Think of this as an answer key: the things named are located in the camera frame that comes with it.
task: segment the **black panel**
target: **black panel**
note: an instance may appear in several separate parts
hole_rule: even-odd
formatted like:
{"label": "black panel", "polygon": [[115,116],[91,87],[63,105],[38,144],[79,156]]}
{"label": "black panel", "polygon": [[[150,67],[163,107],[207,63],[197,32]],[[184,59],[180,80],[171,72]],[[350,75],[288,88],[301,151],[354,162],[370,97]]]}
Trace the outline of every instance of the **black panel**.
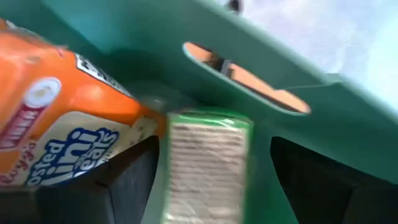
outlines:
{"label": "black panel", "polygon": [[34,200],[36,190],[36,188],[2,188],[0,191],[0,223],[40,223],[39,208]]}
{"label": "black panel", "polygon": [[[300,224],[340,224],[343,220],[344,224],[363,224],[357,220],[380,217],[375,214],[380,211],[369,206],[361,207],[364,203],[360,201],[370,201],[372,196],[360,194],[359,190],[373,189],[376,193],[389,189],[391,195],[398,195],[396,185],[388,181],[367,175],[283,138],[272,138],[271,157],[280,184]],[[374,200],[391,212],[398,204],[398,200],[395,203]],[[362,218],[348,219],[347,208],[353,214],[356,212],[356,216],[362,214]],[[376,218],[368,223],[378,221]]]}
{"label": "black panel", "polygon": [[156,174],[159,150],[148,149],[112,185],[116,224],[140,224]]}
{"label": "black panel", "polygon": [[397,224],[398,187],[357,187],[351,195],[343,224]]}

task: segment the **green packaging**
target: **green packaging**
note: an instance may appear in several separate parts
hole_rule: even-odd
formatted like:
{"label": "green packaging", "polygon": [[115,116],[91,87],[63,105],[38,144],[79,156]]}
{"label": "green packaging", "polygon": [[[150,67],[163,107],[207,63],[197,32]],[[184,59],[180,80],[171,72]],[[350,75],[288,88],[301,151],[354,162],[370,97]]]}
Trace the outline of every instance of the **green packaging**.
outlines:
{"label": "green packaging", "polygon": [[169,114],[162,223],[242,223],[253,123],[214,108]]}

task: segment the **plastic crate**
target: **plastic crate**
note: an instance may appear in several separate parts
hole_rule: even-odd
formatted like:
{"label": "plastic crate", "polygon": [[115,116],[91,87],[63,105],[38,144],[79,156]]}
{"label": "plastic crate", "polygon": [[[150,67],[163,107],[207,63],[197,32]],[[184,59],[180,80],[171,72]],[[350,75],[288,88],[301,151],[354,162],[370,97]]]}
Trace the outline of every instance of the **plastic crate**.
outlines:
{"label": "plastic crate", "polygon": [[[14,0],[1,1],[0,16],[85,55],[137,96],[163,95],[174,108],[196,103],[248,115],[256,127],[245,223],[299,222],[275,171],[274,137],[385,180],[388,188],[398,183],[398,120],[393,112],[210,1]],[[274,88],[290,91],[311,112],[279,108],[196,62],[185,42],[214,50]],[[167,173],[164,149],[144,223],[159,222]]]}

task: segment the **nutrition label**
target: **nutrition label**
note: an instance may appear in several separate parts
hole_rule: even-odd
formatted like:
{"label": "nutrition label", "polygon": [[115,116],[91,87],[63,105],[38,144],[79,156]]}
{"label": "nutrition label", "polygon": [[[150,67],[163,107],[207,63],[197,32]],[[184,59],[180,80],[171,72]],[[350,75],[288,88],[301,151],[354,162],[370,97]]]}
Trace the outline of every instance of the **nutrition label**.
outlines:
{"label": "nutrition label", "polygon": [[175,123],[170,138],[164,223],[241,223],[246,130]]}

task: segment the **orange cereal box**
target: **orange cereal box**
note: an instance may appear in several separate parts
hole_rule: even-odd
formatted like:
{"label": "orange cereal box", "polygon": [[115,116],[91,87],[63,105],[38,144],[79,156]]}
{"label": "orange cereal box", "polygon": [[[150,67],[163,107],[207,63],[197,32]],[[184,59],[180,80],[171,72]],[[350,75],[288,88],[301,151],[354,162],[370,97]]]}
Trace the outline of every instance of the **orange cereal box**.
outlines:
{"label": "orange cereal box", "polygon": [[61,183],[163,135],[162,114],[81,55],[3,31],[0,66],[0,185]]}

